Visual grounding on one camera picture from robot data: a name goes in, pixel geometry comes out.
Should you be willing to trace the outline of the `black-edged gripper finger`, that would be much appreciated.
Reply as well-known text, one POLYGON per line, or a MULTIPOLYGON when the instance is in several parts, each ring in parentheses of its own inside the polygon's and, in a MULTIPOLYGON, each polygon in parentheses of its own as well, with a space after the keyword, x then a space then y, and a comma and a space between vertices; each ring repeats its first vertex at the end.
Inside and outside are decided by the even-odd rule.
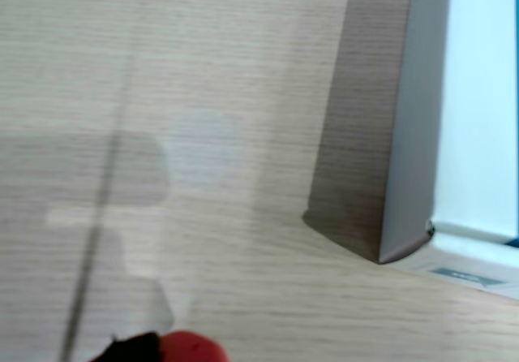
POLYGON ((92 362, 161 362, 160 336, 155 332, 131 338, 112 338, 110 345, 92 362))

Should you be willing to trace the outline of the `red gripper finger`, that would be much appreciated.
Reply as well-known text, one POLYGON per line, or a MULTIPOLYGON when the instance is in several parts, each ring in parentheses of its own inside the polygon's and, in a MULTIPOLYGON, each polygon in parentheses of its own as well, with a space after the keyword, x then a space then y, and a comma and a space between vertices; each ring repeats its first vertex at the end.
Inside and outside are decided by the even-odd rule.
POLYGON ((190 331, 161 336, 160 352, 164 362, 229 362, 219 343, 190 331))

